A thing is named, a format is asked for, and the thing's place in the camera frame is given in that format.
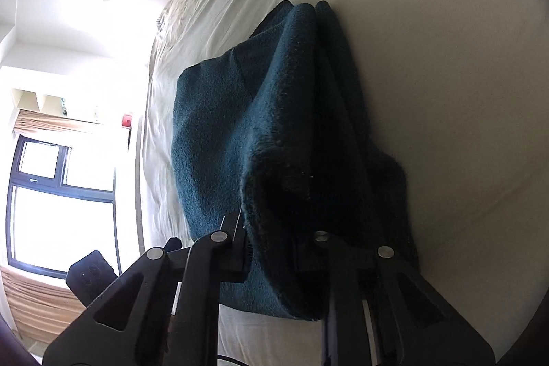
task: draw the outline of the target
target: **window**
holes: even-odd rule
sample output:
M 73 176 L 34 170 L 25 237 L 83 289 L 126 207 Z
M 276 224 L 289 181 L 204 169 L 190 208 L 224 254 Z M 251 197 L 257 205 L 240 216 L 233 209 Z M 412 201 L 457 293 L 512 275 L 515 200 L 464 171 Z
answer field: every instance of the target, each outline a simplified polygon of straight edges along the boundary
M 19 137 L 6 207 L 8 264 L 64 279 L 99 250 L 120 274 L 114 197 L 110 155 Z

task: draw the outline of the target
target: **blue towel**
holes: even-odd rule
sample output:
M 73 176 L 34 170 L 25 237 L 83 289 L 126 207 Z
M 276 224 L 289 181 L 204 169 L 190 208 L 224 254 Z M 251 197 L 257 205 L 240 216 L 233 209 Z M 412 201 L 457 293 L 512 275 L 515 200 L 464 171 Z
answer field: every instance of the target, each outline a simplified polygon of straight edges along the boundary
M 370 139 L 355 64 L 324 1 L 281 2 L 250 39 L 183 71 L 172 164 L 193 239 L 244 213 L 252 268 L 245 283 L 222 284 L 226 306 L 320 318 L 322 294 L 292 268 L 293 243 L 317 230 L 375 248 L 379 220 L 385 243 L 418 265 L 404 172 Z

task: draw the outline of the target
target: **bed sheet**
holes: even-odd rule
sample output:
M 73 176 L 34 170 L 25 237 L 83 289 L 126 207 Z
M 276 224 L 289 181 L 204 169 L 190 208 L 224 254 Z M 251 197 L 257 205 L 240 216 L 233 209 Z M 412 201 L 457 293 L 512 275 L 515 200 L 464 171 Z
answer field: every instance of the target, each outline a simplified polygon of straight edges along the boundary
M 248 38 L 281 0 L 172 0 L 142 147 L 145 244 L 190 244 L 170 165 L 181 72 Z M 290 0 L 292 3 L 319 0 Z M 423 275 L 500 357 L 549 286 L 549 0 L 327 0 L 374 139 L 407 173 Z M 221 308 L 220 351 L 318 364 L 319 324 Z

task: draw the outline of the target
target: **wrinkled sheet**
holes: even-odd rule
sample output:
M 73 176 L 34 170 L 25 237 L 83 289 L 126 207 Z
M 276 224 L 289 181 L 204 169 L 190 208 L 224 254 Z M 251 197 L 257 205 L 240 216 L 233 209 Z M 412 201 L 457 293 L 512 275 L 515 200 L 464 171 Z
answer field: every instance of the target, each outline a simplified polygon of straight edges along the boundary
M 280 1 L 169 4 L 142 147 L 147 247 L 191 243 L 170 165 L 177 78 L 248 38 Z M 422 273 L 500 357 L 549 286 L 549 0 L 327 1 L 374 140 L 407 172 Z M 318 364 L 319 324 L 222 307 L 220 353 L 254 366 Z

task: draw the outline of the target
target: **window pane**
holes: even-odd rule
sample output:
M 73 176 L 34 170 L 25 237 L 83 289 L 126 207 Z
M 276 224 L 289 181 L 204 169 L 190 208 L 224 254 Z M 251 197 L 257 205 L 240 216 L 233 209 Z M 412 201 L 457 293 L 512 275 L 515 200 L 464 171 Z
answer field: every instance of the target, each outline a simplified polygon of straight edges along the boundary
M 19 170 L 23 173 L 53 179 L 56 176 L 58 146 L 26 141 L 21 154 Z
M 112 203 L 16 187 L 12 215 L 15 259 L 66 272 L 93 250 L 117 271 Z
M 105 148 L 71 148 L 65 183 L 96 190 L 113 190 L 114 160 Z

